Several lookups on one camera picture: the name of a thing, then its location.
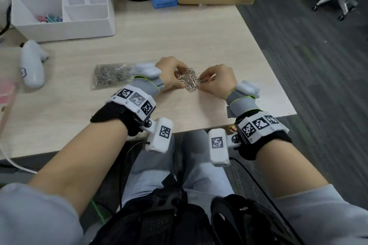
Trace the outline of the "person's left hand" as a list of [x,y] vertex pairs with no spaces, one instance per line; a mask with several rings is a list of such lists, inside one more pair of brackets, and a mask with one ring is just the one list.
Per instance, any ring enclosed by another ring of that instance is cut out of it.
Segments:
[[181,81],[172,81],[172,60],[178,60],[173,56],[163,57],[156,64],[155,67],[161,70],[160,79],[164,84],[164,90],[171,88],[184,89],[185,84]]

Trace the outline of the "person's right hand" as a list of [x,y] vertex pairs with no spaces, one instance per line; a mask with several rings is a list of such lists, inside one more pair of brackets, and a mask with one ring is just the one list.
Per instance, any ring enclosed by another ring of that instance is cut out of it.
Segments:
[[215,97],[226,100],[228,95],[235,89],[235,85],[238,83],[234,75],[233,69],[225,64],[215,65],[216,77],[212,81],[213,88],[211,91],[204,91],[212,94]]

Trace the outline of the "clump of silver paper clips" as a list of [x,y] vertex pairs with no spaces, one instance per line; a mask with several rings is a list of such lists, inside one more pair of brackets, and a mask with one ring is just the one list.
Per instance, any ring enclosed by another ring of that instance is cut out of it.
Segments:
[[177,79],[185,84],[185,89],[189,93],[196,91],[198,86],[205,82],[204,80],[200,79],[200,74],[196,73],[196,71],[190,67],[186,70],[186,72],[180,74]]

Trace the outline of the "person's right forearm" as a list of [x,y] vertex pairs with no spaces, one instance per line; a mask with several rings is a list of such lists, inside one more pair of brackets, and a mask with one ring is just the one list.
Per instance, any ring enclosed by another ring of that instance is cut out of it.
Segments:
[[256,162],[274,198],[315,190],[329,183],[289,142],[274,139],[256,155]]

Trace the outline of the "person's left forearm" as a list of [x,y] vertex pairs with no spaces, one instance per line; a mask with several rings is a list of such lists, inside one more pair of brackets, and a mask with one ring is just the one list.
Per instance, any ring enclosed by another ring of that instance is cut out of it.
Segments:
[[90,123],[28,185],[66,199],[80,217],[117,159],[128,136],[119,120]]

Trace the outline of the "grey left wrist band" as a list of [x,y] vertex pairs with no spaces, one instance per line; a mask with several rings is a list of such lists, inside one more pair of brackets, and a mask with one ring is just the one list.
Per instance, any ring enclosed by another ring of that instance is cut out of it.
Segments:
[[129,85],[141,89],[153,98],[164,89],[164,83],[160,78],[162,71],[154,63],[137,63],[130,74],[132,81]]

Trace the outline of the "grey wrist band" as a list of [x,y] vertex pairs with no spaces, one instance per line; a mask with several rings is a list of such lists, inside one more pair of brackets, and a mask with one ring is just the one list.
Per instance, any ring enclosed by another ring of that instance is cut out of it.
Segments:
[[260,98],[260,87],[243,80],[226,98],[228,118],[237,118],[249,111],[260,111],[256,99]]
[[162,71],[154,63],[137,63],[130,74],[132,81],[129,85],[141,89],[153,98],[164,89],[164,83],[160,78]]

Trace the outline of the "grey right wrist band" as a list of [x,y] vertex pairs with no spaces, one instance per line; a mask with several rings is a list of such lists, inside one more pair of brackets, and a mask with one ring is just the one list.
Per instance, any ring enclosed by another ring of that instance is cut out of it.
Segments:
[[260,111],[256,99],[260,98],[260,87],[243,80],[226,98],[228,118],[237,118],[249,111]]

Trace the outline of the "clear bag of paper clips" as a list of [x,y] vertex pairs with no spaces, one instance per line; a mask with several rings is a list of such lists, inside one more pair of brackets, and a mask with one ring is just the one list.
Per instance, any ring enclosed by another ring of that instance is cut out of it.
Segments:
[[96,65],[92,74],[91,90],[124,86],[133,80],[130,71],[132,63],[112,63]]

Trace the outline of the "person's grey trousers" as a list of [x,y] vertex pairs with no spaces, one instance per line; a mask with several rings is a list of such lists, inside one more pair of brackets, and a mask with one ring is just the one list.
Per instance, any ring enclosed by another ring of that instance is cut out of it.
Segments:
[[138,197],[149,195],[162,188],[162,181],[173,174],[188,194],[188,202],[210,211],[214,197],[234,194],[224,168],[210,163],[208,133],[205,130],[183,134],[182,142],[176,145],[172,137],[165,154],[142,149],[130,170],[122,194],[122,207]]

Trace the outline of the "white desk organizer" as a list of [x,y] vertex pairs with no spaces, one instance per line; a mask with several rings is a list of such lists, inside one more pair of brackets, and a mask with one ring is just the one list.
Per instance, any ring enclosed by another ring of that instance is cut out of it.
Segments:
[[[11,24],[27,39],[52,42],[115,35],[112,0],[12,0]],[[61,23],[40,23],[35,15],[55,15]]]

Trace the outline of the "colourful clips in organizer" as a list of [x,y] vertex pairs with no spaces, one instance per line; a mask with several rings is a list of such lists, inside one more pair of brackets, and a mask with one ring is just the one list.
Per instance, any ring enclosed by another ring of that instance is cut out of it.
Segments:
[[35,15],[35,19],[40,23],[61,23],[63,22],[63,18],[55,15]]

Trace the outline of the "black bag on lap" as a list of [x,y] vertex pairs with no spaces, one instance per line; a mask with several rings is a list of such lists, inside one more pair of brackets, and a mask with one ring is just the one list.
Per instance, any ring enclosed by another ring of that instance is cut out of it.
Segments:
[[211,199],[210,217],[189,203],[172,174],[163,188],[135,198],[89,245],[299,245],[273,212],[239,195]]

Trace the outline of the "white handheld controller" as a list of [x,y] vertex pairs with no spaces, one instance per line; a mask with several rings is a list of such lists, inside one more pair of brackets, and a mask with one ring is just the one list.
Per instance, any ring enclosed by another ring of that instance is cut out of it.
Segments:
[[21,43],[20,71],[24,83],[32,89],[45,85],[43,63],[49,58],[47,52],[34,40]]

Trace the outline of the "pink object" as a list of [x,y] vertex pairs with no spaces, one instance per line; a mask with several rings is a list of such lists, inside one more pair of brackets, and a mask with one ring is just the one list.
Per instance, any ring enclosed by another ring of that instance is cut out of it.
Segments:
[[0,78],[0,135],[10,116],[19,83],[13,79]]

